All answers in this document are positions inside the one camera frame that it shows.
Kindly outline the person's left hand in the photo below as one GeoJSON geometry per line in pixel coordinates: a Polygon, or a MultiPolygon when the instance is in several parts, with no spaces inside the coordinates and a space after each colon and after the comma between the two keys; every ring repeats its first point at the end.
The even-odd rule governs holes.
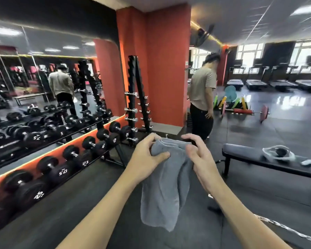
{"type": "Polygon", "coordinates": [[[161,139],[159,135],[151,133],[137,144],[124,171],[135,186],[145,180],[158,166],[151,161],[150,149],[159,139],[161,139]]]}

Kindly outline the person's right hand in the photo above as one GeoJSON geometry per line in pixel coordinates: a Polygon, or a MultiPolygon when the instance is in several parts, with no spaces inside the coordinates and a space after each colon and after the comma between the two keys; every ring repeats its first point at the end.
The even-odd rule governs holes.
{"type": "Polygon", "coordinates": [[[188,133],[183,134],[181,138],[186,141],[189,140],[193,143],[192,145],[198,147],[198,167],[193,166],[193,169],[205,191],[215,199],[216,194],[221,192],[221,186],[224,182],[211,152],[198,135],[188,133]]]}

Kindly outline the grey towel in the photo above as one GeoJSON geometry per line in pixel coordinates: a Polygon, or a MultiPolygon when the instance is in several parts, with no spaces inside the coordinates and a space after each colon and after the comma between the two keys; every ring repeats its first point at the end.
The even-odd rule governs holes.
{"type": "Polygon", "coordinates": [[[162,227],[168,232],[174,230],[190,189],[193,162],[186,154],[189,144],[161,138],[152,145],[152,156],[169,152],[170,157],[143,181],[140,213],[145,225],[162,227]]]}

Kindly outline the person's left forearm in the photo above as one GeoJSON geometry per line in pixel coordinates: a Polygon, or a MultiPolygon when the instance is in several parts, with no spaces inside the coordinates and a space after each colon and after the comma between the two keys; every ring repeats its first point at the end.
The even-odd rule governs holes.
{"type": "Polygon", "coordinates": [[[56,249],[105,249],[126,201],[148,175],[145,169],[127,167],[102,200],[56,249]]]}

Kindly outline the person's right forearm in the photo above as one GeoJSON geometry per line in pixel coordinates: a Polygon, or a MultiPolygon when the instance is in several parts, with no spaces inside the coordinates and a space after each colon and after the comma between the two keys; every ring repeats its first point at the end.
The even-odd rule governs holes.
{"type": "Polygon", "coordinates": [[[198,179],[218,203],[244,249],[292,249],[239,200],[220,176],[198,179]]]}

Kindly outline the long black dumbbell rack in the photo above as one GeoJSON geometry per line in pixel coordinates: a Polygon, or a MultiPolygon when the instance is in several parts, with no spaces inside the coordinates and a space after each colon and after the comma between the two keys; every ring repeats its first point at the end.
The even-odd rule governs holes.
{"type": "MultiPolygon", "coordinates": [[[[72,142],[69,142],[69,143],[67,143],[67,144],[65,144],[65,145],[63,145],[63,146],[61,146],[61,147],[58,147],[58,148],[54,149],[53,151],[48,152],[48,153],[43,154],[43,155],[47,155],[47,154],[50,154],[50,153],[55,153],[55,154],[56,154],[56,153],[60,152],[60,150],[61,150],[64,146],[67,146],[68,144],[71,144],[71,143],[74,143],[74,142],[79,143],[80,141],[77,142],[77,140],[73,140],[72,142]]],[[[98,161],[99,161],[99,162],[106,162],[106,163],[109,163],[110,165],[120,166],[120,167],[122,167],[122,168],[126,166],[126,164],[127,164],[127,161],[126,161],[127,156],[126,156],[125,153],[122,151],[122,149],[121,149],[121,147],[120,147],[119,145],[116,146],[116,148],[112,148],[112,149],[110,150],[109,153],[110,153],[111,159],[115,160],[116,163],[113,163],[113,162],[108,161],[108,160],[104,160],[103,158],[97,158],[97,159],[95,159],[95,161],[93,161],[88,167],[90,167],[91,165],[95,164],[95,163],[98,162],[98,161]]],[[[43,155],[41,155],[40,157],[35,158],[35,159],[33,159],[33,160],[31,160],[31,161],[29,161],[29,162],[23,164],[23,165],[21,165],[21,166],[15,168],[15,169],[32,167],[32,162],[35,162],[37,159],[40,159],[43,155]]],[[[8,171],[8,172],[6,172],[6,173],[0,175],[0,178],[1,178],[3,175],[5,175],[5,174],[7,174],[7,173],[9,173],[9,172],[11,172],[11,171],[13,171],[13,170],[15,170],[15,169],[12,169],[12,170],[10,170],[10,171],[8,171]]],[[[72,175],[72,177],[71,177],[70,179],[74,178],[76,175],[78,175],[78,174],[79,174],[80,172],[82,172],[83,170],[81,170],[81,171],[77,172],[76,174],[72,175]]],[[[44,198],[46,198],[49,194],[51,194],[52,192],[54,192],[55,190],[57,190],[58,188],[60,188],[62,185],[58,185],[56,188],[53,188],[51,191],[49,191],[49,192],[47,193],[47,195],[46,195],[44,198]]],[[[24,213],[26,213],[27,211],[29,211],[29,209],[26,210],[25,212],[18,213],[17,215],[13,216],[13,218],[11,219],[11,221],[10,221],[9,223],[7,223],[6,226],[7,226],[8,224],[12,223],[14,220],[16,220],[16,219],[17,219],[18,217],[20,217],[22,214],[24,214],[24,213]]]]}

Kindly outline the set of small chrome dumbbells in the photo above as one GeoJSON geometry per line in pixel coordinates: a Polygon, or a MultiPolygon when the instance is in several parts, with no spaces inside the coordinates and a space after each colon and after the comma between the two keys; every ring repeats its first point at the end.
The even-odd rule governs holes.
{"type": "Polygon", "coordinates": [[[152,118],[149,117],[150,111],[147,110],[149,103],[138,103],[138,105],[141,106],[141,110],[138,110],[135,107],[135,99],[139,99],[139,95],[137,92],[129,92],[125,91],[125,95],[128,97],[128,107],[124,109],[126,115],[125,115],[125,121],[128,122],[129,131],[126,134],[126,140],[129,142],[130,146],[136,146],[140,139],[135,137],[135,134],[138,132],[142,133],[151,133],[153,126],[150,125],[152,118]],[[142,113],[143,117],[138,118],[136,117],[136,114],[140,112],[142,113]],[[139,119],[144,123],[142,125],[141,129],[138,129],[135,126],[135,123],[139,121],[139,119]]]}

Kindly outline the black padded flat bench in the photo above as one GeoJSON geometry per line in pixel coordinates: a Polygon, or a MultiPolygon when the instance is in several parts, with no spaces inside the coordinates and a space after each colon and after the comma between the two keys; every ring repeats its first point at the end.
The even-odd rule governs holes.
{"type": "Polygon", "coordinates": [[[230,161],[237,160],[250,165],[257,165],[293,175],[311,178],[311,167],[304,167],[300,164],[302,161],[311,158],[295,155],[296,160],[294,162],[279,163],[267,160],[263,155],[262,149],[228,143],[222,146],[222,155],[224,156],[224,159],[219,160],[216,163],[224,162],[224,177],[228,176],[230,161]]]}

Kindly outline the teal round plate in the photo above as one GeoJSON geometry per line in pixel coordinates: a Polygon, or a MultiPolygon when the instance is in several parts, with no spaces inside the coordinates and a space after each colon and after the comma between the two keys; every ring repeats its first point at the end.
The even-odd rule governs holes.
{"type": "Polygon", "coordinates": [[[236,87],[229,85],[224,89],[224,96],[226,97],[226,102],[234,102],[237,99],[236,87]]]}

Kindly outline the white headset with black pad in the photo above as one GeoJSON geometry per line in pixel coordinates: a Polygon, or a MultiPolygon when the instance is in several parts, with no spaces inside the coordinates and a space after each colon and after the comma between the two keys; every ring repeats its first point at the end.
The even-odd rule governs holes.
{"type": "Polygon", "coordinates": [[[275,145],[267,148],[262,148],[264,157],[269,161],[279,163],[289,163],[296,160],[295,154],[290,149],[283,145],[275,145]]]}

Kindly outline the barbell with red plates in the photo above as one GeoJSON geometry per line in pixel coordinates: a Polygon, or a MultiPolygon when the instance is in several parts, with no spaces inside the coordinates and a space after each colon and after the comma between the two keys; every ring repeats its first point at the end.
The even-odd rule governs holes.
{"type": "Polygon", "coordinates": [[[260,112],[256,112],[251,109],[240,109],[240,108],[231,109],[231,108],[227,108],[226,104],[224,104],[220,109],[220,114],[221,116],[224,116],[225,113],[241,114],[241,115],[248,115],[248,116],[254,116],[256,114],[259,114],[260,123],[263,123],[267,119],[268,115],[270,114],[269,108],[265,105],[263,105],[260,112]]]}

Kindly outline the tall black vertical dumbbell rack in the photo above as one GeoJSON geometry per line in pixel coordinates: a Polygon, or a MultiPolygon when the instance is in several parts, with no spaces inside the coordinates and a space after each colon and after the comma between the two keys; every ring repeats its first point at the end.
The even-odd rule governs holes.
{"type": "MultiPolygon", "coordinates": [[[[135,99],[135,107],[138,110],[141,110],[141,106],[138,105],[138,103],[148,103],[148,96],[146,96],[144,93],[144,86],[142,82],[141,69],[139,67],[139,60],[138,60],[138,57],[135,55],[128,56],[128,91],[138,93],[140,98],[135,99]]],[[[136,117],[141,118],[143,117],[143,115],[142,113],[138,112],[136,114],[136,117]]],[[[144,123],[140,119],[137,123],[135,123],[135,126],[138,129],[141,129],[142,125],[144,125],[144,123]]]]}

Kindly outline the gym window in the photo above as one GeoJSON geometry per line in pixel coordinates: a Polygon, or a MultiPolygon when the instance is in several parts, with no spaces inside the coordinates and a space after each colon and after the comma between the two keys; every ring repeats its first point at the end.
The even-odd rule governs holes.
{"type": "Polygon", "coordinates": [[[207,55],[211,54],[210,51],[195,48],[195,47],[190,47],[189,51],[191,53],[190,55],[190,62],[191,62],[191,67],[193,69],[199,69],[203,65],[203,62],[205,61],[205,58],[207,55]]]}
{"type": "Polygon", "coordinates": [[[291,74],[298,74],[302,66],[306,66],[307,57],[311,55],[311,40],[296,41],[290,57],[290,66],[297,66],[292,69],[291,74]]]}
{"type": "Polygon", "coordinates": [[[235,68],[234,74],[257,74],[259,68],[252,68],[255,59],[261,59],[264,43],[239,45],[236,52],[236,60],[242,60],[241,68],[235,68]]]}

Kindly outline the chrome barbell bar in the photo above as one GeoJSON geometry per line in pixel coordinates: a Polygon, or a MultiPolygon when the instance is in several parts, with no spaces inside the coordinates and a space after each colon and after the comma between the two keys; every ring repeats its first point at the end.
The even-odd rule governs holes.
{"type": "Polygon", "coordinates": [[[311,242],[311,236],[309,236],[309,235],[306,235],[306,234],[303,234],[303,233],[301,233],[301,232],[298,232],[298,231],[296,231],[296,230],[294,230],[294,229],[292,229],[292,228],[290,228],[290,227],[288,227],[288,226],[286,226],[286,225],[284,225],[284,224],[282,224],[282,223],[279,223],[279,222],[277,222],[277,221],[274,221],[274,220],[271,220],[271,219],[268,219],[268,218],[259,216],[259,215],[255,214],[255,213],[254,213],[254,215],[255,215],[260,221],[262,221],[262,222],[264,222],[264,223],[267,223],[267,224],[270,224],[270,225],[279,227],[279,228],[281,228],[281,229],[284,229],[284,230],[286,230],[286,231],[288,231],[288,232],[290,232],[290,233],[296,234],[297,236],[299,236],[299,237],[301,237],[301,238],[304,238],[304,239],[306,239],[306,240],[308,240],[308,241],[311,242]]]}

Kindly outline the large wall mirror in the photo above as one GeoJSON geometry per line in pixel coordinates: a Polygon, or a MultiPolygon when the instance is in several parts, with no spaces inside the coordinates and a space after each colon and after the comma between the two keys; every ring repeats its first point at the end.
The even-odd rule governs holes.
{"type": "Polygon", "coordinates": [[[0,75],[8,90],[15,98],[42,94],[19,99],[19,108],[31,103],[42,107],[54,104],[48,76],[58,64],[77,72],[78,61],[87,59],[91,73],[95,73],[96,39],[100,38],[0,21],[0,75]]]}

